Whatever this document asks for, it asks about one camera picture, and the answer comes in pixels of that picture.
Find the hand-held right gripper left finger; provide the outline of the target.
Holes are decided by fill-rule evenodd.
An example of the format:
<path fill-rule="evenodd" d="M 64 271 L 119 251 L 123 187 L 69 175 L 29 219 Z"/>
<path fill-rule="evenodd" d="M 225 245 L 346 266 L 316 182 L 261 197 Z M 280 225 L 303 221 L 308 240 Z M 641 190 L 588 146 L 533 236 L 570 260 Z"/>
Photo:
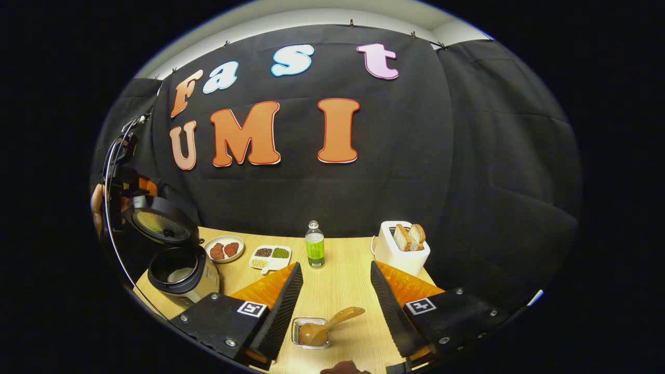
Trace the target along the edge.
<path fill-rule="evenodd" d="M 280 353 L 302 284 L 295 262 L 231 296 L 210 293 L 170 322 L 229 360 L 268 370 Z"/>

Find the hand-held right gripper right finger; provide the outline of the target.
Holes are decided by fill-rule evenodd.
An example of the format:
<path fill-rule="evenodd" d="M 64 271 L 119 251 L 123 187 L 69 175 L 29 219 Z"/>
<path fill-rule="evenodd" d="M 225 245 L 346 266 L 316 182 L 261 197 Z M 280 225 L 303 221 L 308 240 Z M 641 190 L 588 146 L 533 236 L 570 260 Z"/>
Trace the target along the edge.
<path fill-rule="evenodd" d="M 459 356 L 509 321 L 463 287 L 444 291 L 380 261 L 371 263 L 370 279 L 397 350 L 413 364 Z"/>

